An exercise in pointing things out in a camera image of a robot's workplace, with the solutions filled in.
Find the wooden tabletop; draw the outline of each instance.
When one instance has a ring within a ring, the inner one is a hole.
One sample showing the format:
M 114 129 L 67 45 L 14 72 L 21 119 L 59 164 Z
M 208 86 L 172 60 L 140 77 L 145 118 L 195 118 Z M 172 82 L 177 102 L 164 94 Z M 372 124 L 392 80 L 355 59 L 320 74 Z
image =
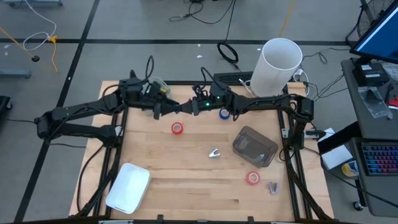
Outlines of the wooden tabletop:
M 114 81 L 103 82 L 102 91 Z M 194 94 L 191 86 L 171 86 L 171 98 L 186 102 Z M 243 86 L 232 86 L 233 91 L 249 96 Z M 301 83 L 289 83 L 289 93 L 304 94 Z M 152 180 L 140 208 L 128 215 L 113 210 L 114 219 L 155 220 L 163 214 L 166 220 L 247 220 L 294 221 L 287 172 L 284 162 L 275 156 L 269 167 L 258 169 L 232 151 L 232 142 L 243 126 L 250 126 L 282 148 L 277 112 L 250 111 L 239 117 L 222 120 L 218 110 L 201 112 L 198 116 L 185 113 L 167 114 L 156 121 L 150 111 L 130 108 L 120 166 L 129 162 L 149 170 Z M 174 135 L 171 125 L 183 124 L 183 133 Z M 94 117 L 93 126 L 111 123 L 111 117 Z M 97 139 L 89 139 L 82 165 L 100 147 Z M 314 140 L 305 146 L 318 150 Z M 221 156 L 210 159 L 208 153 L 217 147 Z M 307 188 L 326 214 L 333 217 L 325 176 L 319 155 L 301 150 Z M 102 150 L 88 165 L 81 186 L 80 205 L 83 206 L 98 187 L 103 163 Z M 257 171 L 261 181 L 249 185 L 245 176 Z M 278 182 L 279 193 L 271 195 L 269 182 Z M 305 217 L 299 190 L 301 217 Z M 105 191 L 101 212 L 104 213 Z M 76 192 L 70 214 L 76 214 Z

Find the white cable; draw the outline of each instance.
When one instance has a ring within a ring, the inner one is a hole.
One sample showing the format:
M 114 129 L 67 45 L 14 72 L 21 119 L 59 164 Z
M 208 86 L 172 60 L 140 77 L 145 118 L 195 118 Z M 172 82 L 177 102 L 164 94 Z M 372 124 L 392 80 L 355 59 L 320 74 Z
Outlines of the white cable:
M 46 21 L 49 21 L 49 22 L 51 22 L 52 24 L 54 24 L 54 31 L 51 33 L 51 35 L 49 35 L 47 32 L 38 32 L 38 33 L 35 33 L 35 34 L 29 36 L 28 38 L 26 38 L 26 39 L 24 40 L 24 42 L 22 43 L 22 46 L 24 47 L 24 49 L 25 49 L 26 51 L 33 51 L 33 50 L 36 50 L 36 49 L 38 49 L 39 47 L 41 47 L 49 38 L 51 38 L 51 37 L 54 35 L 55 31 L 57 30 L 57 25 L 56 25 L 53 21 L 51 21 L 50 19 L 47 19 L 46 17 L 44 17 L 44 16 L 40 15 L 39 13 L 37 13 L 37 12 L 33 9 L 33 7 L 29 4 L 29 2 L 27 2 L 27 0 L 24 0 L 24 1 L 25 1 L 26 4 L 29 6 L 30 10 L 32 10 L 36 15 L 38 15 L 38 16 L 41 17 L 42 19 L 44 19 L 44 20 L 46 20 Z M 27 49 L 26 46 L 25 46 L 26 42 L 27 42 L 30 38 L 32 38 L 32 37 L 34 37 L 34 36 L 36 36 L 36 35 L 39 35 L 39 34 L 45 34 L 45 35 L 47 36 L 47 38 L 44 39 L 43 42 L 42 42 L 41 44 L 39 44 L 38 46 L 36 46 L 35 48 L 33 48 L 33 49 Z
M 298 76 L 301 76 L 301 74 L 304 74 L 304 76 L 305 76 L 305 78 L 307 79 L 307 83 L 309 83 L 310 82 L 310 80 L 308 79 L 308 75 L 304 72 L 304 70 L 302 70 L 302 69 L 297 69 L 297 71 L 294 73 L 294 75 L 293 75 L 293 80 L 295 81 L 295 82 L 299 82 L 298 80 L 296 80 L 296 75 L 298 75 Z M 308 96 L 308 94 L 310 94 L 310 88 L 309 87 L 307 87 L 307 91 L 305 92 L 305 96 Z

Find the gray floor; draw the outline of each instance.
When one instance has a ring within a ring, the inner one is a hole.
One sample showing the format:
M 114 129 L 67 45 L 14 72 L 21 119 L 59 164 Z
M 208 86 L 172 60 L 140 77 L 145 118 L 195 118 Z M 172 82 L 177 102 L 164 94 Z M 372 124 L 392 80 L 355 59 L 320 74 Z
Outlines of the gray floor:
M 64 7 L 36 6 L 36 10 L 54 20 L 57 35 L 78 39 L 83 32 L 94 0 L 68 0 Z M 228 7 L 229 1 L 206 0 L 198 17 L 213 21 Z M 289 8 L 289 0 L 237 1 L 230 39 L 264 40 L 277 37 Z M 300 0 L 296 2 L 284 37 L 292 40 L 342 41 L 355 24 L 359 0 Z M 228 19 L 215 25 L 201 24 L 193 19 L 169 22 L 171 16 L 185 14 L 188 4 L 180 0 L 101 0 L 88 34 L 89 39 L 223 39 Z M 0 4 L 1 26 L 17 38 L 34 32 L 52 30 L 51 24 L 35 16 L 29 8 L 18 9 Z M 239 53 L 241 70 L 253 70 L 260 45 L 234 45 Z M 304 55 L 333 47 L 301 46 Z M 30 58 L 14 44 L 0 44 L 0 67 L 32 70 L 31 79 L 2 79 L 0 94 L 12 97 L 14 108 L 8 114 L 14 119 L 33 119 L 52 109 L 60 95 L 72 63 L 77 44 L 58 44 L 55 74 Z M 52 45 L 45 44 L 35 54 L 51 65 Z M 340 61 L 350 58 L 348 51 L 328 50 L 328 64 L 318 57 L 306 58 L 303 67 L 310 82 L 323 88 L 341 75 Z M 103 80 L 128 77 L 134 69 L 144 76 L 149 55 L 155 59 L 154 76 L 165 80 L 201 80 L 200 67 L 210 72 L 235 72 L 222 60 L 213 44 L 86 44 L 76 68 L 65 105 L 97 99 Z M 344 88 L 341 80 L 330 92 Z M 336 131 L 356 120 L 348 92 L 343 91 L 317 101 L 315 124 Z M 78 121 L 90 124 L 91 119 Z M 58 142 L 85 145 L 86 139 L 62 137 Z M 12 222 L 31 175 L 42 141 L 35 127 L 27 123 L 6 122 L 0 134 L 0 223 Z M 83 157 L 81 149 L 50 147 L 25 221 L 63 218 L 68 215 Z M 351 202 L 358 199 L 355 189 L 333 177 L 326 176 L 335 217 L 346 222 L 398 223 L 398 219 L 374 217 L 367 210 L 353 210 Z

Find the caster wheel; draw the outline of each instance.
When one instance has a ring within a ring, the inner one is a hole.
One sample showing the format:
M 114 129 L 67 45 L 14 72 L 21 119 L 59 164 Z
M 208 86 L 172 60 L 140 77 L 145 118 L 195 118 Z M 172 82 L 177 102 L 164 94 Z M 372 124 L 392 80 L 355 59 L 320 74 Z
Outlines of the caster wheel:
M 363 206 L 361 205 L 361 202 L 359 202 L 359 201 L 353 202 L 353 207 L 355 208 L 355 210 L 357 210 L 359 212 L 363 210 Z
M 11 110 L 12 109 L 12 104 L 10 102 L 8 102 L 6 108 L 7 108 L 7 110 Z

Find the computer screen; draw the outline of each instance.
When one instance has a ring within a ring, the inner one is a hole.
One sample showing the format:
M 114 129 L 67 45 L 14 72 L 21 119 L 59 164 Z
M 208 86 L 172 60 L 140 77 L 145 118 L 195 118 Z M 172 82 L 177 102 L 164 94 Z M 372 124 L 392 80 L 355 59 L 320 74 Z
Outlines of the computer screen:
M 351 53 L 398 63 L 398 1 L 360 38 Z

